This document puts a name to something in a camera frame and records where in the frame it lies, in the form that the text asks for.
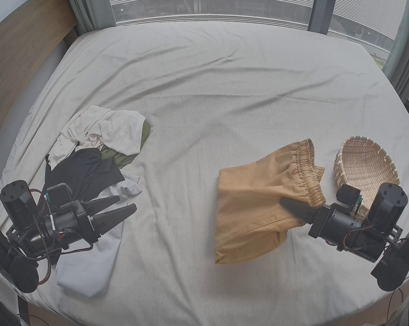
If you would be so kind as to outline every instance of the mattress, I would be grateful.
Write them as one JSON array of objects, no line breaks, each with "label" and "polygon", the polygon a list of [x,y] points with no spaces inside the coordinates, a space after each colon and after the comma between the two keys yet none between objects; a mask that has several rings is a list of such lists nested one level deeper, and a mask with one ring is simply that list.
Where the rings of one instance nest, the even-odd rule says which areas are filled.
[{"label": "mattress", "polygon": [[[361,45],[277,26],[232,22],[131,25],[79,37],[25,120],[0,188],[41,189],[44,156],[79,110],[136,110],[152,126],[125,171],[140,176],[106,294],[87,299],[50,280],[25,298],[85,325],[321,325],[386,293],[374,264],[289,231],[278,249],[214,263],[221,168],[305,138],[325,167],[352,135],[377,141],[409,198],[409,116]],[[0,225],[10,220],[0,204]],[[398,225],[409,231],[409,203]],[[40,262],[39,275],[46,272]]]}]

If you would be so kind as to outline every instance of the wicker basket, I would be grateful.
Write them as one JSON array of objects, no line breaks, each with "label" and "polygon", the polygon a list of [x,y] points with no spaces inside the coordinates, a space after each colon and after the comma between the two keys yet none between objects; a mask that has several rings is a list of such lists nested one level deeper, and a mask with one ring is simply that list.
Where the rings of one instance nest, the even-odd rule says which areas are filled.
[{"label": "wicker basket", "polygon": [[334,176],[338,187],[343,183],[361,190],[363,203],[359,215],[366,217],[384,182],[401,185],[392,159],[375,141],[353,136],[342,144],[334,161]]}]

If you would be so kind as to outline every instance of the gray-green curtain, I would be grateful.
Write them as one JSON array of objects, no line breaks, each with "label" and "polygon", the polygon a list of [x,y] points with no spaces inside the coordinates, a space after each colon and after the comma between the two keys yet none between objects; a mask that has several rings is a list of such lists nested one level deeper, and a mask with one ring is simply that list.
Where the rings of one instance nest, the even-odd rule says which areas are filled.
[{"label": "gray-green curtain", "polygon": [[409,0],[383,72],[405,102],[409,96]]},{"label": "gray-green curtain", "polygon": [[78,35],[115,26],[109,0],[69,0],[69,2],[77,20]]}]

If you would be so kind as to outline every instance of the corrugated metal facade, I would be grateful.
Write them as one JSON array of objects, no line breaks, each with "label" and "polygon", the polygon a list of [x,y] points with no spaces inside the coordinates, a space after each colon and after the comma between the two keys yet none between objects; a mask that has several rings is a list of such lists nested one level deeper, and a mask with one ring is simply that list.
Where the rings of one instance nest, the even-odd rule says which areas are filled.
[{"label": "corrugated metal facade", "polygon": [[[284,16],[272,15],[272,7],[270,6],[267,12],[263,12],[263,8],[260,7],[260,0],[240,0],[234,2],[233,0],[227,0],[226,2],[215,0],[207,0],[208,3],[212,3],[212,14],[206,9],[202,9],[202,2],[205,0],[182,0],[184,3],[177,3],[174,0],[110,0],[111,5],[117,8],[122,18],[119,19],[116,16],[118,25],[132,24],[132,23],[150,23],[157,21],[168,20],[236,20],[250,23],[264,23],[273,25],[285,25],[288,27],[306,29],[308,21],[295,19],[293,21],[286,20]],[[313,5],[313,0],[261,0],[261,1],[280,1],[284,3],[293,4],[293,7],[303,6],[310,9]],[[406,0],[336,0],[334,14],[345,19],[352,20],[359,24],[358,28],[363,26],[368,27],[365,29],[365,33],[374,35],[378,32],[389,38],[389,44],[392,42],[390,39],[394,39],[399,27],[399,24],[404,13]],[[175,7],[169,7],[164,10],[164,7],[169,5]],[[244,6],[250,4],[251,16],[249,13],[245,13]],[[390,47],[383,46],[384,41],[376,43],[369,38],[363,40],[364,35],[361,31],[357,31],[355,34],[347,33],[345,30],[334,29],[329,31],[329,35],[344,38],[347,40],[361,43],[371,54],[379,55],[382,58],[387,58],[388,50]]]}]

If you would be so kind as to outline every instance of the light blue cloth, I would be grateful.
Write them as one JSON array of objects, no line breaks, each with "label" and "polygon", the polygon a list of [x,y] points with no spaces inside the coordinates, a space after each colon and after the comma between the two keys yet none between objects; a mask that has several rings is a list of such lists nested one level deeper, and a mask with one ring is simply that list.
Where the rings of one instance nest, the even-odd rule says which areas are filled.
[{"label": "light blue cloth", "polygon": [[[141,193],[138,187],[139,177],[125,172],[121,172],[121,174],[125,177],[124,181],[105,188],[95,198],[120,196],[117,203],[103,212],[126,206],[128,195],[135,196]],[[100,237],[99,241],[94,243],[93,250],[60,256],[56,267],[57,285],[89,298],[102,297],[108,287],[120,246],[122,231],[123,222]],[[66,251],[84,247],[88,247],[88,243],[80,240],[71,244]]]}]

